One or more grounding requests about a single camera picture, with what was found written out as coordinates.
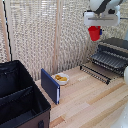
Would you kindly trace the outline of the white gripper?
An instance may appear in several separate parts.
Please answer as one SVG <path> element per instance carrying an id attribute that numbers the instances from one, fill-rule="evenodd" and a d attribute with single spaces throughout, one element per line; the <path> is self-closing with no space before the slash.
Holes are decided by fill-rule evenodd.
<path id="1" fill-rule="evenodd" d="M 84 13 L 84 24 L 86 26 L 117 26 L 120 23 L 120 13 L 116 14 L 101 14 L 96 15 L 94 12 Z"/>

